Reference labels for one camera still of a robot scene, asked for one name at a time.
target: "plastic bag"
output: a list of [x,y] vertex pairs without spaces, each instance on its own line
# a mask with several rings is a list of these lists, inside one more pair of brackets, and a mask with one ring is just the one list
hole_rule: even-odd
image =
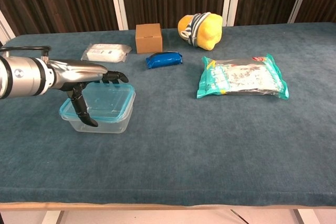
[[90,44],[84,51],[81,60],[125,62],[126,56],[131,50],[130,46],[122,44]]
[[233,60],[203,57],[202,60],[205,69],[197,98],[208,94],[272,94],[289,98],[287,84],[272,55]]
[[182,64],[182,55],[178,52],[157,52],[147,57],[146,63],[149,69]]

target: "blue wrapped object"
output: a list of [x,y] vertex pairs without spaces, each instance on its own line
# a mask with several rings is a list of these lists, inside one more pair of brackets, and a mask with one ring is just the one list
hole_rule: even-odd
[[146,58],[147,66],[151,68],[160,68],[182,63],[182,55],[178,52],[157,52]]

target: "floor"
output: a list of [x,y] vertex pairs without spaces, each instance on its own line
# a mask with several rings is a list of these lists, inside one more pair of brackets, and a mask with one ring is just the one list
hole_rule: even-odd
[[[236,207],[249,224],[302,224],[292,210]],[[319,224],[336,223],[336,209],[314,210]],[[45,211],[3,211],[5,224],[41,224]],[[219,210],[136,210],[68,211],[59,224],[244,224],[229,209]]]

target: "table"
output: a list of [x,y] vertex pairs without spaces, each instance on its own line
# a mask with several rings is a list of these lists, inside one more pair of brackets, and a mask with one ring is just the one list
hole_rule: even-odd
[[[148,70],[134,31],[19,36],[7,46],[50,45],[80,59],[92,43],[127,44],[124,72],[136,91],[122,134],[79,133],[58,115],[66,94],[0,101],[0,202],[164,205],[336,205],[336,24],[224,27],[213,51],[176,29],[164,50],[183,64]],[[195,99],[202,56],[270,53],[287,81],[273,96]],[[37,52],[16,52],[36,56]]]

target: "striped fabric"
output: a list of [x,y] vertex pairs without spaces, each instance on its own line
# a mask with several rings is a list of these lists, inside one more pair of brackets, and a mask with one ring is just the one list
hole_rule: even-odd
[[197,47],[197,32],[198,28],[201,25],[202,21],[210,14],[208,13],[197,13],[193,16],[192,20],[190,20],[189,24],[185,28],[184,31],[181,31],[181,37],[188,41],[190,45]]

